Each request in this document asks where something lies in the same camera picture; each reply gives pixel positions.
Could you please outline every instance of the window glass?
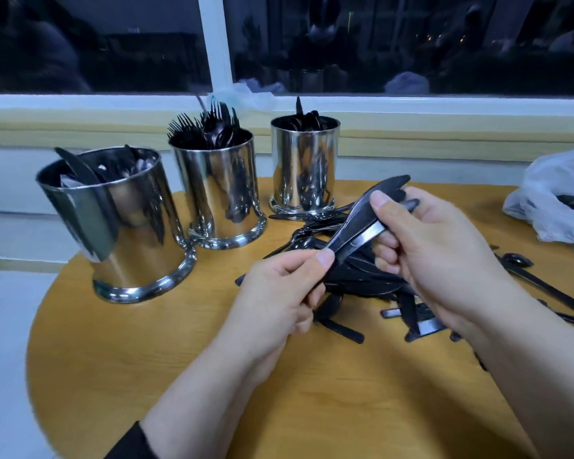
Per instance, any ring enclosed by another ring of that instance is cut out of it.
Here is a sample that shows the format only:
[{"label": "window glass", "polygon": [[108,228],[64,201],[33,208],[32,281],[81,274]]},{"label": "window glass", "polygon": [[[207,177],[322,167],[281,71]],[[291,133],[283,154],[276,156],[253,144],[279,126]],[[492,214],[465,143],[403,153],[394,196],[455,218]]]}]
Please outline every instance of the window glass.
[{"label": "window glass", "polygon": [[0,0],[0,93],[210,90],[198,0]]},{"label": "window glass", "polygon": [[574,97],[574,0],[223,3],[254,90]]}]

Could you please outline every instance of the wooden table top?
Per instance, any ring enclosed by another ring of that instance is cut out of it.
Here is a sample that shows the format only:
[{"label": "wooden table top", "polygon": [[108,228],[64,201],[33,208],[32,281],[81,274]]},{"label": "wooden table top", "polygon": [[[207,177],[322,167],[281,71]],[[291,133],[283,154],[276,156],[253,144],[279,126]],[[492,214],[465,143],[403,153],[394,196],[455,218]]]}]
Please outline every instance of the wooden table top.
[{"label": "wooden table top", "polygon": [[[355,200],[372,184],[338,181],[337,203]],[[534,274],[574,296],[574,248],[539,242],[532,227],[502,214],[512,187],[416,185],[451,200],[500,252],[525,254],[536,264]],[[261,178],[266,213],[270,188],[271,180]],[[183,194],[175,200],[186,225]],[[198,248],[190,277],[138,305],[97,298],[82,255],[64,266],[38,309],[27,351],[33,409],[57,452],[65,459],[103,457],[211,341],[238,292],[234,279],[299,226],[270,220],[261,238],[243,248]],[[254,393],[229,457],[526,456],[529,441],[467,343],[452,343],[442,331],[408,344],[400,319],[380,317],[384,307],[344,298],[335,319],[364,333],[363,345],[320,325],[291,338]]]}]

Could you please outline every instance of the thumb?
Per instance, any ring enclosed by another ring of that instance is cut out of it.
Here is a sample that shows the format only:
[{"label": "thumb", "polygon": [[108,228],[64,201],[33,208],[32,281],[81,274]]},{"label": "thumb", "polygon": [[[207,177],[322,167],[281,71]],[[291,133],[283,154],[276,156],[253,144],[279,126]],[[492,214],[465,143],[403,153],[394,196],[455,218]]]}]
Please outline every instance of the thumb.
[{"label": "thumb", "polygon": [[370,206],[402,246],[414,246],[416,233],[421,227],[421,222],[415,216],[379,190],[370,195]]},{"label": "thumb", "polygon": [[294,287],[306,296],[334,264],[334,252],[329,248],[319,251],[290,275]]}]

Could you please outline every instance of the metal cutlery holder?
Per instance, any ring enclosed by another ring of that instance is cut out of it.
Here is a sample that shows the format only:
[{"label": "metal cutlery holder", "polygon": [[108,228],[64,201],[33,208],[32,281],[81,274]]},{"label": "metal cutlery holder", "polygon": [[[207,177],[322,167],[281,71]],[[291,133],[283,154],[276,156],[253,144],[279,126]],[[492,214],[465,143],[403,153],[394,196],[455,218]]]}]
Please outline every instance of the metal cutlery holder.
[{"label": "metal cutlery holder", "polygon": [[298,132],[276,124],[272,128],[274,192],[270,207],[276,213],[315,214],[334,206],[335,165],[338,156],[340,122],[328,130]]},{"label": "metal cutlery holder", "polygon": [[259,238],[266,228],[253,134],[248,135],[244,144],[219,150],[173,146],[191,215],[189,235],[196,245],[237,248]]},{"label": "metal cutlery holder", "polygon": [[[106,152],[119,157],[123,147],[88,151],[78,157],[98,165]],[[132,148],[150,168],[129,178],[99,185],[64,188],[66,162],[42,169],[36,181],[93,267],[98,296],[114,303],[137,303],[178,285],[196,262],[184,235],[160,154]]]}]

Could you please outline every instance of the black sleeve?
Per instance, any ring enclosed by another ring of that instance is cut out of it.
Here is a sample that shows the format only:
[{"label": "black sleeve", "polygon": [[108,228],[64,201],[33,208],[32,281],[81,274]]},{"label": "black sleeve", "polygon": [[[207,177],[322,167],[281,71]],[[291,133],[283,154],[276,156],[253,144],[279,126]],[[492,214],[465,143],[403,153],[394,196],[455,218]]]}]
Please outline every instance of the black sleeve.
[{"label": "black sleeve", "polygon": [[158,459],[138,422],[111,449],[105,459]]}]

